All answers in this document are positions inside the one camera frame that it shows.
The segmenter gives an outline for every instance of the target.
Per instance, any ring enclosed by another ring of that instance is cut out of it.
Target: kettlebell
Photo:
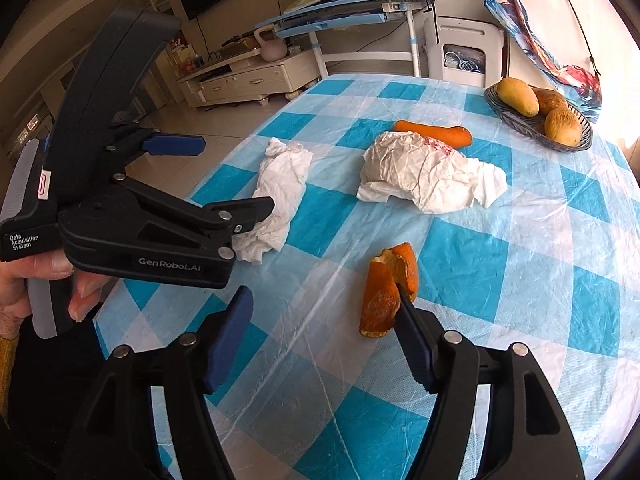
[[[260,35],[261,32],[273,30],[273,27],[271,23],[271,25],[257,28],[254,32],[255,39],[260,43],[260,57],[267,62],[279,61],[287,57],[287,44],[282,38],[266,41]]]

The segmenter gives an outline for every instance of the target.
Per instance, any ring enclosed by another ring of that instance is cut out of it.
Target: wicker basket
[[[542,115],[536,115],[535,117],[529,118],[517,113],[516,110],[507,106],[500,100],[496,87],[497,84],[487,88],[484,91],[484,99],[489,103],[489,106],[498,115],[498,117],[517,132],[520,132],[527,137],[533,137],[540,144],[543,144],[552,150],[556,150],[557,152],[581,152],[583,150],[588,150],[591,147],[593,129],[586,117],[582,115],[580,110],[571,103],[568,103],[569,110],[578,117],[580,126],[582,127],[582,138],[580,139],[580,143],[575,147],[565,146],[564,144],[560,144],[559,142],[549,139],[545,135],[545,118]]]

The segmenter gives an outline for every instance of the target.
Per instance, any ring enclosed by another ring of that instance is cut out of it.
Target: blue desk
[[[427,5],[427,0],[339,0],[285,12],[280,16],[258,23],[255,27],[263,27],[273,23],[275,25],[274,31],[280,38],[308,34],[322,78],[329,75],[326,69],[327,61],[363,59],[411,61],[414,66],[414,75],[420,77],[414,11],[423,9]],[[409,25],[408,52],[376,51],[323,54],[321,44],[316,35],[319,30],[345,29],[356,25],[387,23],[398,20],[407,20]]]

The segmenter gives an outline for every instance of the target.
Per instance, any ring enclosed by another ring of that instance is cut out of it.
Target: colorful fabric
[[[593,75],[581,66],[561,66],[533,32],[527,9],[521,0],[485,0],[484,6],[551,84],[576,105],[585,117],[596,123],[602,107],[598,75]]]
[[[439,216],[408,200],[356,199],[364,150],[399,120],[474,136],[461,150],[503,168],[490,208]],[[254,293],[252,323],[229,380],[207,397],[238,479],[401,480],[435,396],[412,378],[396,335],[358,332],[369,259],[410,242],[415,304],[476,344],[531,349],[566,412],[588,479],[640,412],[640,189],[617,147],[551,151],[493,114],[482,89],[397,75],[341,74],[290,102],[196,187],[198,204],[248,198],[271,137],[314,160],[287,243],[260,265],[237,262],[223,290],[121,281],[96,318],[104,354],[167,345]],[[488,387],[462,478],[478,466]],[[177,477],[161,390],[158,442]]]

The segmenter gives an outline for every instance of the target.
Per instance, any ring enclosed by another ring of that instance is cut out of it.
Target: human hand
[[[62,249],[27,256],[12,262],[0,262],[0,337],[14,339],[20,324],[31,315],[25,278],[61,280],[75,274],[76,289],[69,303],[69,316],[77,322],[100,301],[108,276],[76,270]]]

